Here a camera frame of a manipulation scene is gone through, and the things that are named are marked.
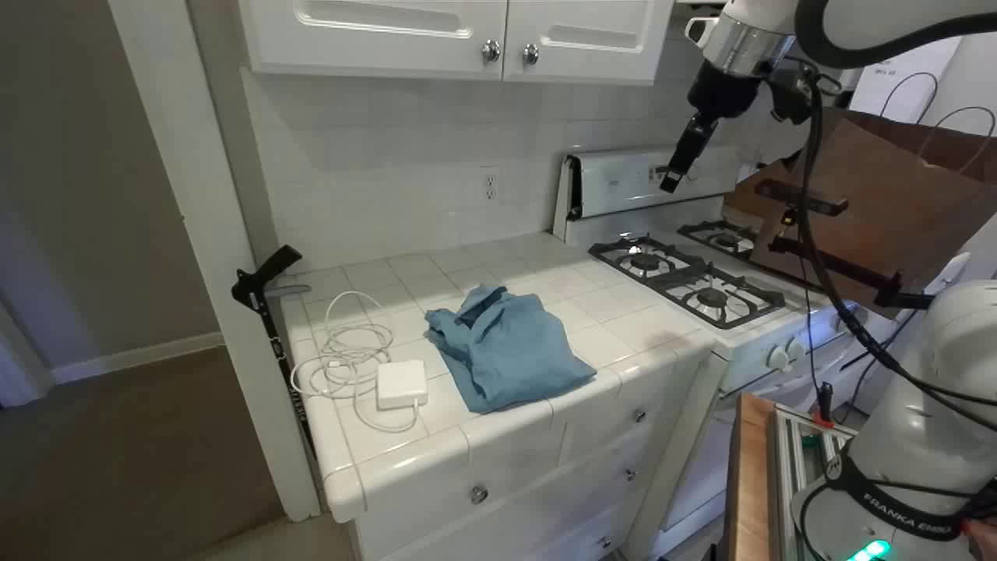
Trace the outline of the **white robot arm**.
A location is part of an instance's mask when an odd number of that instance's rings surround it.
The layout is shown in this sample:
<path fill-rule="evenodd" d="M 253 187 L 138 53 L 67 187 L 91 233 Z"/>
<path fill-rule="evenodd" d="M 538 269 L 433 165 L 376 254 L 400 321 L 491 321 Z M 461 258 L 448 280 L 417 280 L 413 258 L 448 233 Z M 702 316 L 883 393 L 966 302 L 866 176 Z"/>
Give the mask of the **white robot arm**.
<path fill-rule="evenodd" d="M 702 72 L 691 121 L 664 184 L 678 187 L 715 127 L 759 86 L 822 119 L 822 70 L 874 66 L 932 41 L 989 35 L 997 0 L 726 0 L 688 24 Z M 822 474 L 791 500 L 800 561 L 994 561 L 997 349 L 994 286 L 958 284 L 923 302 L 918 346 Z"/>

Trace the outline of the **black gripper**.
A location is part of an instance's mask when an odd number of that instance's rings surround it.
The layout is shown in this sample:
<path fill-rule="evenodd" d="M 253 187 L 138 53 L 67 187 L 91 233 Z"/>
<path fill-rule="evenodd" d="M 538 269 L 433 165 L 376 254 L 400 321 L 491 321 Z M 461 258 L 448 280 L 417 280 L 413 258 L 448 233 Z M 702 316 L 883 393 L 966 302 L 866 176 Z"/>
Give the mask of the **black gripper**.
<path fill-rule="evenodd" d="M 699 162 L 703 147 L 716 132 L 716 119 L 739 119 L 757 100 L 757 77 L 739 77 L 703 62 L 691 81 L 688 102 L 696 114 L 688 119 L 671 162 L 662 169 L 662 187 L 674 192 L 688 169 Z"/>

